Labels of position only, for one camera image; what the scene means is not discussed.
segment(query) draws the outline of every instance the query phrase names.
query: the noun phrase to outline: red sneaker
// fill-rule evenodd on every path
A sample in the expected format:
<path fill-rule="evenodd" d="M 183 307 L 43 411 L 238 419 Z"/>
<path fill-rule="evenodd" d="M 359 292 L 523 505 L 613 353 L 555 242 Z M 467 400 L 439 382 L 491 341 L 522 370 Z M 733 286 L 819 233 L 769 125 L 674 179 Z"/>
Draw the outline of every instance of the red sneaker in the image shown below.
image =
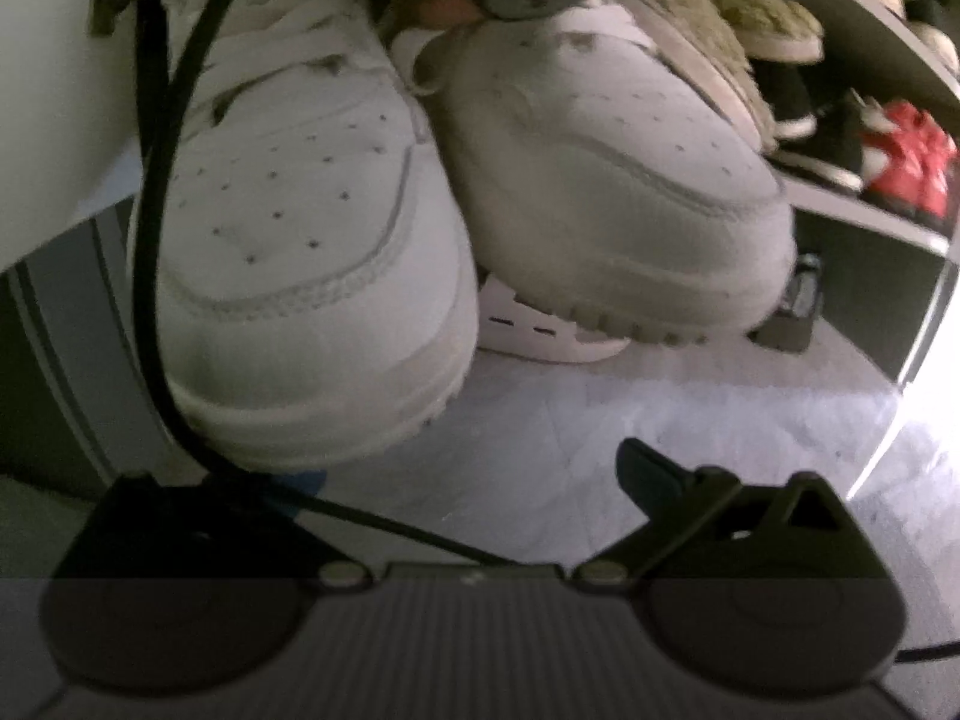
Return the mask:
<path fill-rule="evenodd" d="M 933 121 L 928 112 L 923 113 L 920 121 L 926 153 L 923 156 L 923 189 L 920 190 L 920 203 L 917 220 L 920 224 L 937 232 L 947 229 L 947 168 L 957 153 L 953 138 Z"/>
<path fill-rule="evenodd" d="M 920 112 L 905 100 L 864 111 L 863 199 L 885 211 L 914 218 L 920 206 L 926 143 Z"/>

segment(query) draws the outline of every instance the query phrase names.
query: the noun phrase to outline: black cable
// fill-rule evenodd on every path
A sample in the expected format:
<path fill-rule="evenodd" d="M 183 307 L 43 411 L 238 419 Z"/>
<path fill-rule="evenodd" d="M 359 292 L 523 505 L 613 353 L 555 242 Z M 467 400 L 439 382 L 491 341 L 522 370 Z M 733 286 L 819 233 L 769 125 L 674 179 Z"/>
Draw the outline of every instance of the black cable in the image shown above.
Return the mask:
<path fill-rule="evenodd" d="M 197 435 L 176 408 L 173 394 L 163 372 L 160 343 L 157 338 L 157 260 L 160 258 L 160 234 L 163 210 L 166 205 L 170 175 L 176 159 L 179 134 L 184 125 L 187 106 L 203 71 L 203 60 L 216 38 L 220 25 L 233 0 L 208 0 L 203 13 L 187 40 L 184 53 L 176 65 L 164 105 L 155 121 L 154 136 L 147 157 L 143 190 L 136 218 L 136 237 L 133 243 L 133 336 L 137 360 L 147 392 L 157 414 L 173 440 L 188 455 L 211 474 L 229 477 L 238 485 L 256 486 L 261 494 L 272 500 L 293 504 L 311 512 L 327 514 L 346 522 L 376 528 L 387 533 L 419 541 L 446 552 L 476 560 L 485 565 L 509 563 L 510 560 L 450 541 L 442 536 L 421 531 L 386 517 L 352 509 L 349 506 L 318 500 L 274 481 L 263 483 L 262 474 L 240 469 L 219 452 L 208 446 Z"/>
<path fill-rule="evenodd" d="M 948 658 L 960 658 L 960 640 L 945 641 L 929 647 L 914 647 L 896 653 L 895 664 L 929 664 L 931 661 L 945 661 Z"/>

